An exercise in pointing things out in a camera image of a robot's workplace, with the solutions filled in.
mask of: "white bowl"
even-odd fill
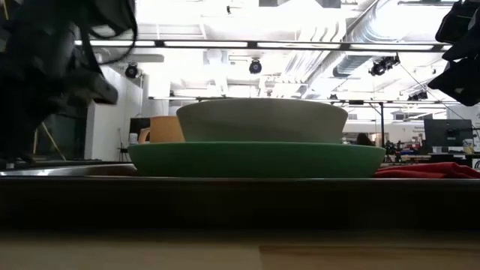
[[[187,142],[340,143],[348,113],[305,100],[238,98],[183,106],[177,116]]]

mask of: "person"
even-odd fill
[[[357,136],[357,145],[359,146],[374,146],[374,143],[368,139],[367,134],[359,133]]]

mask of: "mug handle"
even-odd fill
[[[150,127],[142,128],[140,130],[140,135],[138,136],[138,143],[139,144],[145,143],[149,133],[150,133]]]

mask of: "red cloth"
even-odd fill
[[[375,178],[480,179],[480,172],[455,162],[396,166],[379,169]]]

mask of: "green plate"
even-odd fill
[[[385,149],[303,142],[178,142],[132,145],[142,176],[226,178],[367,178]]]

